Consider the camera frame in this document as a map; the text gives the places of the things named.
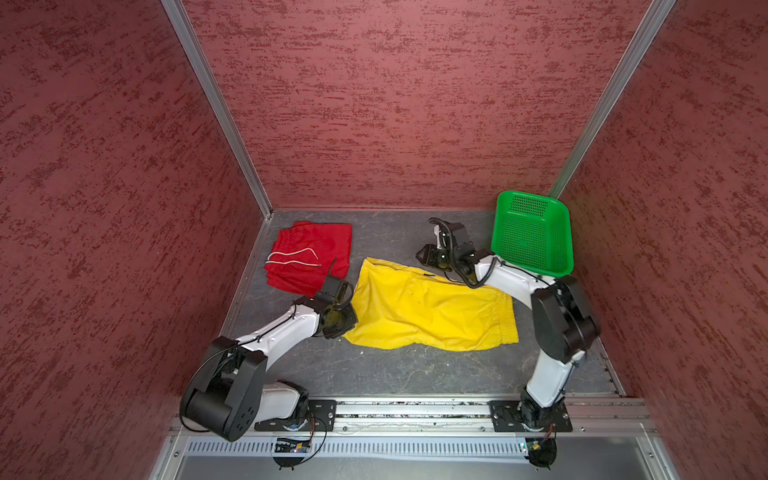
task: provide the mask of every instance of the yellow cloth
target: yellow cloth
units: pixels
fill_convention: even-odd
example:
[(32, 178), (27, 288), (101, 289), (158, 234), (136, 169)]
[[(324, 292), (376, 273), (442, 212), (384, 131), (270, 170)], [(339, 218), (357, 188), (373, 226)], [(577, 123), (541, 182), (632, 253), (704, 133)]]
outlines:
[(355, 345), (389, 350), (421, 343), (466, 352), (518, 341), (506, 293), (386, 260), (363, 262), (352, 305), (358, 323), (344, 338)]

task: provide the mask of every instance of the enclosure wall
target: enclosure wall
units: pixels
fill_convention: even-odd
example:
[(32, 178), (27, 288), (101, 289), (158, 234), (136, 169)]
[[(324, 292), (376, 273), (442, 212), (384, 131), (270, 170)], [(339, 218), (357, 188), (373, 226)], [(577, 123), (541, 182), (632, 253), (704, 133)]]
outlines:
[(678, 0), (562, 197), (608, 353), (691, 480), (768, 471), (767, 25)]
[(546, 194), (648, 0), (187, 0), (276, 207)]
[(145, 480), (260, 212), (160, 2), (0, 39), (0, 478)]

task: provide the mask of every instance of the clothing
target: clothing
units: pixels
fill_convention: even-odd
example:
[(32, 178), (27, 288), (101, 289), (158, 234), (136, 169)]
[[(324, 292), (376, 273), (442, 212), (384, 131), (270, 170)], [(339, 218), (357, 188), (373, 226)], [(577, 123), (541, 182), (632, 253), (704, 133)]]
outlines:
[(517, 343), (512, 298), (491, 286), (452, 283), (419, 268), (368, 258), (352, 305), (357, 326), (344, 338), (396, 349), (411, 343), (453, 352)]
[(264, 266), (266, 282), (286, 292), (314, 296), (323, 286), (331, 263), (332, 275), (346, 277), (351, 249), (352, 225), (295, 222), (277, 234)]

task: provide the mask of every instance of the red wall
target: red wall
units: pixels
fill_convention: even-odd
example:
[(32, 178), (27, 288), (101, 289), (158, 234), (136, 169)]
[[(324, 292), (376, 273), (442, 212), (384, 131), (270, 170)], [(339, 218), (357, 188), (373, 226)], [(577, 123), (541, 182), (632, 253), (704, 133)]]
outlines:
[(546, 194), (649, 0), (187, 0), (277, 207)]
[(768, 3), (678, 0), (562, 200), (684, 478), (768, 475)]
[(0, 39), (0, 478), (145, 480), (260, 214), (160, 2)]

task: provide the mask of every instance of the aluminum frame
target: aluminum frame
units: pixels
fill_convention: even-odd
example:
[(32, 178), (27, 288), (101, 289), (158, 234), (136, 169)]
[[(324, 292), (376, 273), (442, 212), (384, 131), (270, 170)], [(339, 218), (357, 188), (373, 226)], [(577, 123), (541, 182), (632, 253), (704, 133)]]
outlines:
[[(519, 443), (519, 439), (544, 435), (543, 432), (497, 433), (494, 432), (491, 410), (488, 402), (492, 400), (516, 400), (514, 396), (336, 396), (310, 397), (313, 399), (333, 399), (336, 406), (335, 426), (328, 432), (329, 445), (355, 442), (384, 444), (410, 442), (412, 444), (431, 444), (440, 442), (504, 444)], [(676, 480), (677, 473), (661, 442), (656, 425), (650, 418), (643, 399), (598, 396), (569, 396), (565, 400), (573, 432), (558, 432), (558, 436), (567, 437), (629, 437), (636, 438), (642, 452), (647, 453), (644, 461), (654, 480)], [(255, 432), (250, 430), (241, 440), (247, 444), (273, 444), (273, 438), (284, 434), (274, 432)], [(178, 419), (169, 432), (168, 444), (161, 456), (162, 466), (155, 469), (151, 480), (172, 480), (179, 471), (181, 461), (188, 455), (190, 442), (207, 442), (211, 445), (224, 445), (206, 433), (181, 430)], [(230, 449), (224, 446), (214, 447), (227, 456), (265, 456), (268, 451), (249, 451), (247, 448)], [(390, 455), (388, 458), (425, 458), (425, 450)], [(457, 455), (458, 459), (471, 457), (475, 460), (494, 462), (520, 462), (519, 452), (502, 455)], [(335, 447), (327, 456), (345, 456), (343, 447)], [(452, 459), (450, 455), (440, 455), (440, 460)]]
[(576, 145), (574, 145), (573, 150), (568, 155), (568, 159), (565, 161), (558, 177), (554, 180), (548, 193), (549, 197), (559, 198), (563, 194), (565, 187), (584, 159), (587, 150), (592, 145), (594, 138), (597, 137), (603, 123), (605, 123), (605, 119), (608, 118), (611, 110), (613, 110), (621, 93), (624, 91), (627, 83), (629, 83), (629, 79), (632, 78), (632, 74), (637, 70), (637, 66), (643, 59), (645, 52), (648, 51), (651, 42), (659, 32), (659, 28), (661, 28), (664, 20), (667, 19), (674, 3), (675, 0), (654, 0), (648, 7), (629, 45), (627, 45), (627, 50), (624, 51), (611, 79), (605, 86), (598, 104), (595, 105), (592, 115), (587, 120), (584, 130), (581, 131), (578, 140), (576, 140)]
[(205, 59), (203, 48), (197, 40), (197, 35), (195, 35), (194, 28), (187, 15), (187, 10), (184, 9), (181, 0), (161, 0), (161, 2), (170, 19), (170, 23), (174, 27), (176, 36), (179, 38), (179, 42), (184, 47), (184, 52), (192, 64), (197, 80), (200, 82), (200, 86), (203, 87), (205, 96), (208, 97), (221, 130), (224, 132), (224, 136), (227, 137), (232, 153), (237, 159), (240, 169), (243, 171), (248, 186), (256, 198), (256, 202), (259, 204), (262, 215), (264, 215), (264, 218), (271, 218), (273, 209), (270, 199), (267, 197), (266, 190), (264, 190), (264, 186), (261, 184), (261, 179), (250, 159), (250, 154), (243, 142), (243, 138), (237, 130), (237, 125), (232, 118), (230, 109), (227, 107), (227, 102), (221, 94), (219, 84), (216, 83), (214, 73)]

